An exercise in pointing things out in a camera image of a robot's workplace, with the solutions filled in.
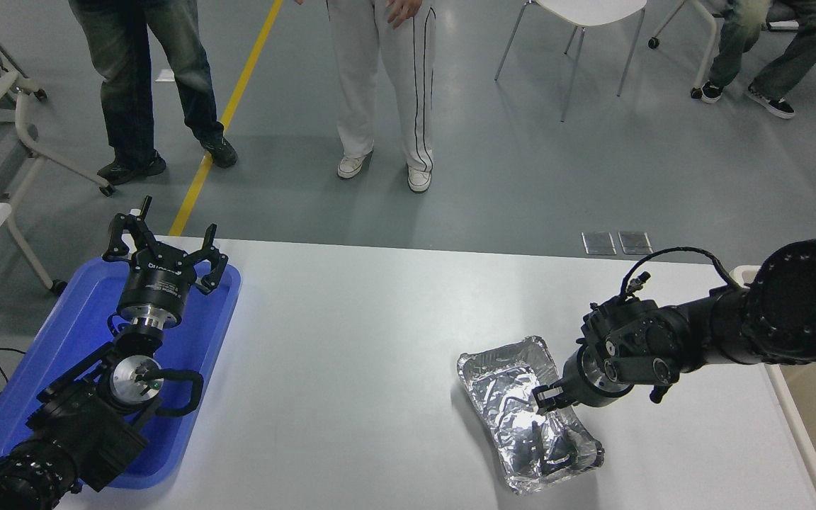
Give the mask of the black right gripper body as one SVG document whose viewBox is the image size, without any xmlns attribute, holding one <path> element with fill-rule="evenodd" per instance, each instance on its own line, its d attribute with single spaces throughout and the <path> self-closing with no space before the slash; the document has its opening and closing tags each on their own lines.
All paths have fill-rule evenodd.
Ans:
<svg viewBox="0 0 816 510">
<path fill-rule="evenodd" d="M 562 391 L 573 404 L 605 407 L 632 391 L 633 385 L 610 380 L 603 361 L 589 346 L 581 346 L 563 367 Z"/>
</svg>

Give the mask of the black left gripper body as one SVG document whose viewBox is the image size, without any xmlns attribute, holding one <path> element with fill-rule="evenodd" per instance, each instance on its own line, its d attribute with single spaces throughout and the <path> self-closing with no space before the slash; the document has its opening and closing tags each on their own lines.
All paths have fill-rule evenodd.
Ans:
<svg viewBox="0 0 816 510">
<path fill-rule="evenodd" d="M 133 309 L 145 306 L 166 311 L 172 317 L 182 316 L 188 294 L 196 281 L 194 268 L 178 268 L 172 263 L 165 268 L 149 259 L 127 264 L 130 273 L 118 301 L 120 316 L 131 317 Z"/>
</svg>

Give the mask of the person's hand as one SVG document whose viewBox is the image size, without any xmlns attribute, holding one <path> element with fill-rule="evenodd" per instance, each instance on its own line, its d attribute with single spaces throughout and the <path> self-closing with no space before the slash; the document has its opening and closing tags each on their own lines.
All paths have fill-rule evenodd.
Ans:
<svg viewBox="0 0 816 510">
<path fill-rule="evenodd" d="M 399 27 L 406 21 L 417 16 L 422 8 L 422 0 L 392 0 L 387 1 L 387 23 L 392 27 Z"/>
</svg>

